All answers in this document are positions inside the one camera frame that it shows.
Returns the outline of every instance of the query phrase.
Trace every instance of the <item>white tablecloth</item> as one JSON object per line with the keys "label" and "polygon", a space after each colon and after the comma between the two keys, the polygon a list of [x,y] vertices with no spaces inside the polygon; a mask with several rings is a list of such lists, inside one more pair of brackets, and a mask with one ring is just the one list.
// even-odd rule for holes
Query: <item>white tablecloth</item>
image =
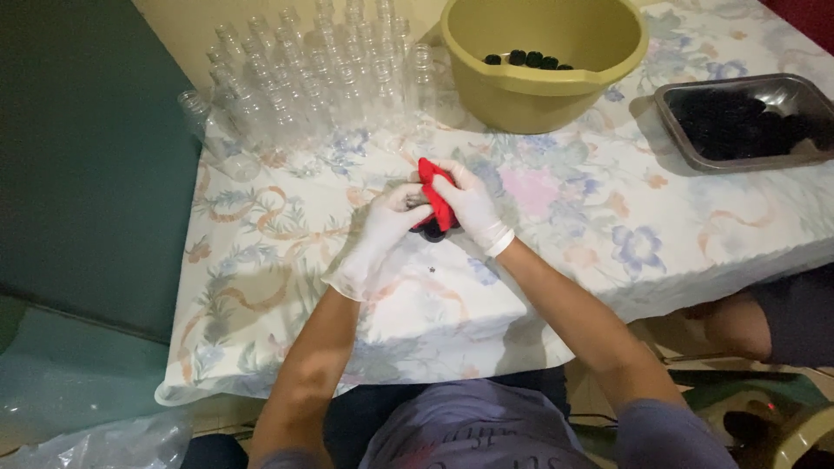
{"label": "white tablecloth", "polygon": [[[443,53],[438,122],[397,154],[345,135],[315,179],[278,156],[238,184],[201,164],[171,351],[157,400],[265,397],[349,242],[352,216],[421,156],[464,162],[504,220],[625,321],[715,300],[834,253],[834,164],[706,176],[688,169],[647,104],[666,83],[798,73],[834,96],[834,58],[756,0],[645,10],[643,64],[552,134],[485,129],[456,101]],[[464,234],[409,234],[363,304],[340,391],[557,366],[573,358]]]}

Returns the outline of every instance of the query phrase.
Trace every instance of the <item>plastic bag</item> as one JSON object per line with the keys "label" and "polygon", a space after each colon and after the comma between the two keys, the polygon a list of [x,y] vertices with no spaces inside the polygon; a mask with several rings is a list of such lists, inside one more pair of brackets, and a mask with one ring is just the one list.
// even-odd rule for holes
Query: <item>plastic bag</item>
{"label": "plastic bag", "polygon": [[24,446],[0,469],[178,469],[191,441],[186,411],[115,421]]}

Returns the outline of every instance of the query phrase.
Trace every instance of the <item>forearm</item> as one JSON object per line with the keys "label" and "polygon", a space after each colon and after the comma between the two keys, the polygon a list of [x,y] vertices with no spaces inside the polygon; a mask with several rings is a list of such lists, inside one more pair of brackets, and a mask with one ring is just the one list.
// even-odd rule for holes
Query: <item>forearm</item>
{"label": "forearm", "polygon": [[684,404],[666,369],[604,303],[515,239],[496,258],[618,410],[636,397]]}
{"label": "forearm", "polygon": [[324,415],[353,350],[359,303],[329,287],[289,349],[261,411],[251,461],[304,448],[326,460]]}

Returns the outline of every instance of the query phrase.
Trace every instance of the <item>metal tray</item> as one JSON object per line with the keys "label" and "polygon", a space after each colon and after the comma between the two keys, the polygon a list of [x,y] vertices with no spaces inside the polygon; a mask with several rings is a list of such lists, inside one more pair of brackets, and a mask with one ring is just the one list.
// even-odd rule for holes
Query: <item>metal tray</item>
{"label": "metal tray", "polygon": [[767,110],[783,116],[801,113],[814,119],[831,123],[834,129],[834,105],[814,83],[792,73],[775,73],[755,77],[730,78],[708,82],[667,84],[655,92],[655,103],[666,130],[672,137],[684,160],[693,168],[705,173],[730,173],[757,169],[780,169],[805,164],[818,164],[834,159],[834,135],[826,139],[822,149],[813,144],[799,144],[791,154],[761,158],[715,161],[701,156],[692,146],[669,105],[670,98],[690,90],[722,89],[745,91],[767,104]]}

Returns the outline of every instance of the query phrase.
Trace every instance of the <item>white latex glove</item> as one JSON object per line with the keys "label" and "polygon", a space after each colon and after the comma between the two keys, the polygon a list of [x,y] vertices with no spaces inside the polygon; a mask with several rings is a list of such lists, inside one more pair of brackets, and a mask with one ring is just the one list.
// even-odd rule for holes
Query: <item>white latex glove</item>
{"label": "white latex glove", "polygon": [[429,204],[409,210],[425,201],[422,184],[403,184],[374,199],[370,205],[359,242],[339,267],[322,281],[352,300],[366,301],[368,280],[379,269],[385,255],[409,229],[432,214]]}
{"label": "white latex glove", "polygon": [[500,254],[510,245],[515,232],[498,218],[484,181],[453,159],[433,159],[431,162],[448,173],[458,186],[437,175],[431,182],[431,187],[452,206],[460,226],[486,255]]}

